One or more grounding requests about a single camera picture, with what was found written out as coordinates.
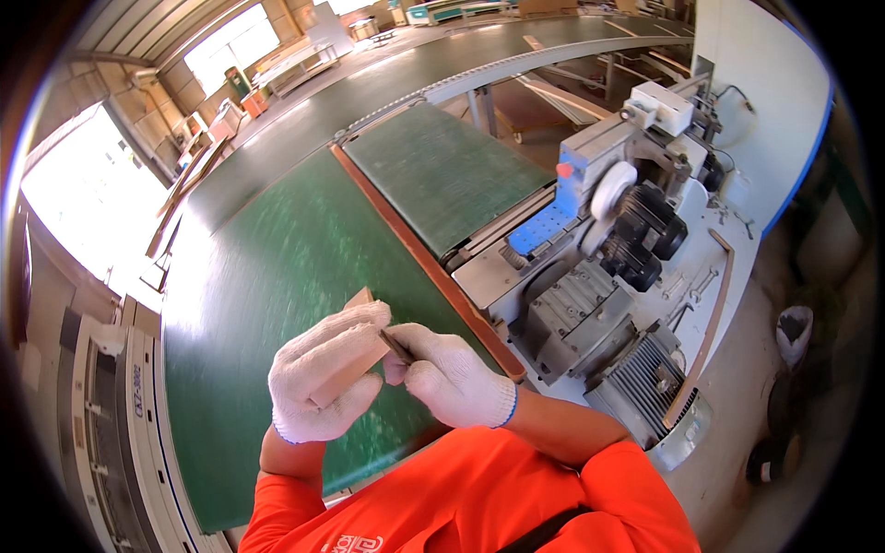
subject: white work glove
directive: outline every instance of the white work glove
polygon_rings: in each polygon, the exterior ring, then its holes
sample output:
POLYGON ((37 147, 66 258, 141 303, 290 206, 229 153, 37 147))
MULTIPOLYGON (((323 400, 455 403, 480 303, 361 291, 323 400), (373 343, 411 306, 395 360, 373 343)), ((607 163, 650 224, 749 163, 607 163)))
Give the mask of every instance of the white work glove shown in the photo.
POLYGON ((311 393, 333 374, 366 353, 378 331, 390 324, 390 308, 366 303, 330 315, 277 351, 267 375, 273 426, 290 443, 340 438, 368 410, 381 391, 381 376, 364 374, 321 409, 311 393))
POLYGON ((388 384, 405 381, 409 393, 444 425, 495 428, 516 411, 516 384, 493 373, 460 336, 436 334, 414 323, 387 332, 419 359, 407 367, 392 352, 384 356, 388 384))

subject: machine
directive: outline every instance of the machine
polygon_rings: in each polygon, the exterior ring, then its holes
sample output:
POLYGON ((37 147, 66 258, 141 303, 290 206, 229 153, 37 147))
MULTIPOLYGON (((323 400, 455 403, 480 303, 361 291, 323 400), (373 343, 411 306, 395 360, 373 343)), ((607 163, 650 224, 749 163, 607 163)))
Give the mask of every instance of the machine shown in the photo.
POLYGON ((675 426, 662 422, 686 356, 673 316, 642 301, 680 271, 684 243, 701 232, 704 185, 719 177, 709 141, 721 125, 701 101, 707 86, 702 76, 634 88, 620 113, 562 142, 555 184, 444 258, 531 384, 581 387, 661 471, 688 456, 712 417, 694 388, 675 426))

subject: white buffing wheel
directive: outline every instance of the white buffing wheel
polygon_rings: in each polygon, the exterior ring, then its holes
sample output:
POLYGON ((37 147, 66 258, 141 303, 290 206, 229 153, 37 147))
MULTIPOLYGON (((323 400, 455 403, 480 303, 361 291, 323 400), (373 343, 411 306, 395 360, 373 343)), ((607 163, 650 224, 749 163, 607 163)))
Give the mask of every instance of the white buffing wheel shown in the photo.
POLYGON ((636 168, 626 161, 614 164, 596 186, 590 200, 590 213, 596 220, 606 220, 624 190, 636 182, 636 168))

